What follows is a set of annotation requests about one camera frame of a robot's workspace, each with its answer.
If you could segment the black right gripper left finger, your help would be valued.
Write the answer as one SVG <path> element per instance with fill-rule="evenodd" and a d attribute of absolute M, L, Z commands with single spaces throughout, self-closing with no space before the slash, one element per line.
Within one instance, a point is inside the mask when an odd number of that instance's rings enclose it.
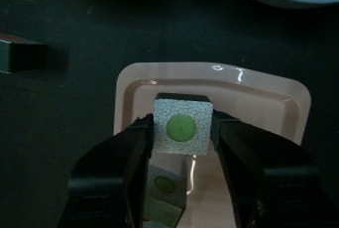
<path fill-rule="evenodd" d="M 142 228 L 153 116 L 97 144 L 74 164 L 57 228 Z"/>

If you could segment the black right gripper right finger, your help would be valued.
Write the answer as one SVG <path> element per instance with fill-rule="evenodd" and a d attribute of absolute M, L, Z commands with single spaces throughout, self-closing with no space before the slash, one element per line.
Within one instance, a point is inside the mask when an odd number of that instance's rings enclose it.
<path fill-rule="evenodd" d="M 339 228 L 339 210 L 300 146 L 220 111 L 213 113 L 212 142 L 237 228 Z"/>

